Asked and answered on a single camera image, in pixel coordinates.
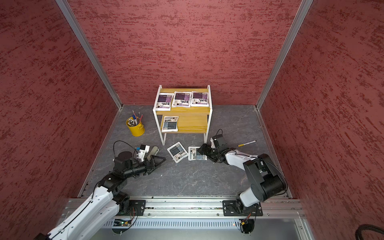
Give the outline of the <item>purple coffee bag bottom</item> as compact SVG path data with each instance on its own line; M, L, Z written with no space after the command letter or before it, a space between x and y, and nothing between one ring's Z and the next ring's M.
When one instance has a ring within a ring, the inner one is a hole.
M191 107L209 107L209 93L192 92Z

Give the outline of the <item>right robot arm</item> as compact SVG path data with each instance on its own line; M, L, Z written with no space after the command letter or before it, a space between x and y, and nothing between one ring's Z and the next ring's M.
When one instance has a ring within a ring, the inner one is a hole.
M250 187L237 196L236 209L239 213L244 214L250 207L287 191L287 181L267 154L249 155L234 148L212 148L207 144L203 144L197 152L214 163L224 163L245 171Z

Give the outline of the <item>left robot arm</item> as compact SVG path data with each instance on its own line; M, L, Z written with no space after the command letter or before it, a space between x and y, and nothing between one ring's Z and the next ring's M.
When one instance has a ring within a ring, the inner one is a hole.
M149 175L165 157L153 156L139 161L131 152L124 151L114 159L114 168L94 187L91 195L61 224L47 234L39 233L36 240L89 240L111 218L122 214L139 215L130 206L130 196L122 192L128 179Z

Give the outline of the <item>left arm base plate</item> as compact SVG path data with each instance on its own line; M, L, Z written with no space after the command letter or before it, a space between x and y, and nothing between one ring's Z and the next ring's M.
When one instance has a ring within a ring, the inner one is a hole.
M128 208L128 216L143 216L146 209L146 200L130 200Z

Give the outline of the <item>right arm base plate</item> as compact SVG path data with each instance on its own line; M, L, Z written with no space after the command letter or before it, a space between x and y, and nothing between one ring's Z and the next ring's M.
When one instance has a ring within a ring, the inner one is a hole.
M254 204L250 207L243 207L241 202L235 200L226 200L222 202L223 213L226 217L244 216L244 217L261 217L263 210L260 203Z

